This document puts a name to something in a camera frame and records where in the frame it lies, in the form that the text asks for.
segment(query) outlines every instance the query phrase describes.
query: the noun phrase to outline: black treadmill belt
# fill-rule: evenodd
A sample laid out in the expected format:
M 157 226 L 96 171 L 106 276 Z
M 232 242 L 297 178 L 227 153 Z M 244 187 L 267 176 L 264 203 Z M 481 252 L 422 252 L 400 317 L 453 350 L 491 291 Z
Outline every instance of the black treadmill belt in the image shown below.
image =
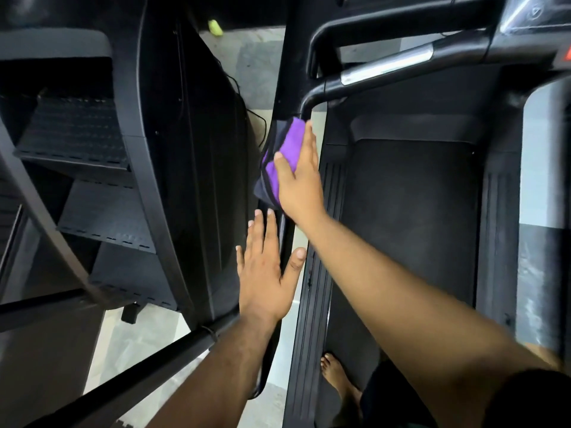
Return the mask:
M 341 221 L 430 284 L 473 303 L 480 170 L 470 144 L 361 140 L 348 160 Z M 363 388 L 380 350 L 337 286 L 325 351 Z M 316 426 L 326 428 L 339 397 L 321 379 Z

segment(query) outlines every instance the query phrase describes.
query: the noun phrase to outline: yellow-green object on floor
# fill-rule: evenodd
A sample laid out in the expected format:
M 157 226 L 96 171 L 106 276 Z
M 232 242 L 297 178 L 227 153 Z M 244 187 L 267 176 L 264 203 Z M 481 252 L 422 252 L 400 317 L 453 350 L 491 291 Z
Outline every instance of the yellow-green object on floor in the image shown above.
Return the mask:
M 218 22 L 215 19 L 208 21 L 208 29 L 210 30 L 210 33 L 218 37 L 224 34 L 222 28 L 218 25 Z

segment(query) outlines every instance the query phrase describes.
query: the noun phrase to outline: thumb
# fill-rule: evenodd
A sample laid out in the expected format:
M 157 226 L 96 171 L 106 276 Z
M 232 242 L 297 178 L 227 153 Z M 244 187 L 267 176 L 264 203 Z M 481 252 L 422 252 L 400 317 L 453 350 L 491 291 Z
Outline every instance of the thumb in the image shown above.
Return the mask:
M 277 181 L 279 182 L 280 186 L 283 183 L 294 179 L 294 173 L 291 172 L 289 162 L 280 152 L 276 152 L 274 155 L 274 165 L 277 171 Z
M 299 279 L 299 274 L 302 271 L 303 264 L 305 263 L 305 256 L 307 250 L 305 248 L 297 248 L 291 253 L 288 264 L 285 267 L 284 275 L 282 276 L 282 287 L 291 292 L 291 297 L 294 296 L 295 287 Z

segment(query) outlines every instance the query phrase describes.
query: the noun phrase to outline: black sleeve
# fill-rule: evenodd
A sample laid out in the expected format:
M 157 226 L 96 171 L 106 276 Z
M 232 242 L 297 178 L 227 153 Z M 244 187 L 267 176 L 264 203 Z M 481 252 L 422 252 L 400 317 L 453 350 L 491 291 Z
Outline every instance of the black sleeve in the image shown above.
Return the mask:
M 486 410 L 484 428 L 571 426 L 571 378 L 533 369 L 509 377 Z

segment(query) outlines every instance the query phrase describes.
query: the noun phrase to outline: silver grip sensor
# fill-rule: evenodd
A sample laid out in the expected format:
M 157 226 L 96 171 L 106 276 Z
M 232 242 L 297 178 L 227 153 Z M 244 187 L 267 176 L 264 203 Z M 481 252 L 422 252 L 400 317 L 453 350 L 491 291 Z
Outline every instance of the silver grip sensor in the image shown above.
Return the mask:
M 432 43 L 426 43 L 415 48 L 407 49 L 374 62 L 352 67 L 341 72 L 341 84 L 351 85 L 376 78 L 385 73 L 394 72 L 406 67 L 427 62 L 434 54 Z

